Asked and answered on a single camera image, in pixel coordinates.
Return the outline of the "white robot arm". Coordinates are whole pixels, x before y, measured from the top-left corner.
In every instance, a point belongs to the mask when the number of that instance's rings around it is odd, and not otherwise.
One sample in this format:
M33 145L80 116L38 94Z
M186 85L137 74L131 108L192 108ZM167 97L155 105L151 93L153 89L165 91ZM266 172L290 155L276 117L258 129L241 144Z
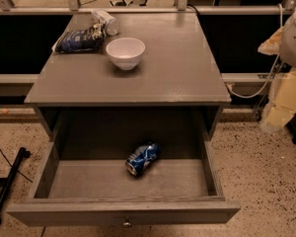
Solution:
M278 55L284 64L290 66L287 73L272 80L268 103L259 122L263 131L273 133L296 115L296 8L285 24L259 46L258 52Z

